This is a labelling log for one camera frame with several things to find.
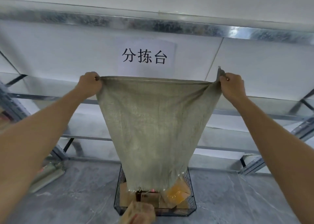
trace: gray tile floor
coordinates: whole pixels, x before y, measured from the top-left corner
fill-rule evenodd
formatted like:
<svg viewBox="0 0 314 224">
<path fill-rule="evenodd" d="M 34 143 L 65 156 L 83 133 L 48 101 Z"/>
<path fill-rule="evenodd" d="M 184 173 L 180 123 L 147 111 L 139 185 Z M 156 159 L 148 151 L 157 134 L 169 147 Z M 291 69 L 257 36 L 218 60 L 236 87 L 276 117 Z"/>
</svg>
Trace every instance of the gray tile floor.
<svg viewBox="0 0 314 224">
<path fill-rule="evenodd" d="M 69 161 L 58 180 L 27 195 L 6 224 L 118 223 L 113 209 L 118 163 Z M 271 176 L 190 170 L 197 211 L 156 223 L 299 223 Z"/>
</svg>

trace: wire basket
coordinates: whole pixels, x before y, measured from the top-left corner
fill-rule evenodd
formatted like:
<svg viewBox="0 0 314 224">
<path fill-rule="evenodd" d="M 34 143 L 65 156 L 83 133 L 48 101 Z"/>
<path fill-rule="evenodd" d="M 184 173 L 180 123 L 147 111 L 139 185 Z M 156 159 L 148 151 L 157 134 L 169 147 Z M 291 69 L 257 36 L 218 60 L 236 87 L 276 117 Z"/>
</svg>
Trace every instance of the wire basket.
<svg viewBox="0 0 314 224">
<path fill-rule="evenodd" d="M 155 208 L 156 216 L 190 216 L 194 211 L 196 211 L 197 207 L 196 207 L 196 202 L 194 198 L 194 192 L 193 192 L 193 187 L 191 183 L 189 169 L 187 169 L 186 172 L 184 173 L 183 179 L 191 190 L 191 195 L 187 198 L 188 208 L 177 208 L 176 206 L 174 208 Z M 115 202 L 113 205 L 115 210 L 118 212 L 120 216 L 123 215 L 124 212 L 128 208 L 128 207 L 120 206 L 120 184 L 126 181 L 127 180 L 125 178 L 125 175 L 121 166 L 119 179 L 117 183 Z"/>
</svg>

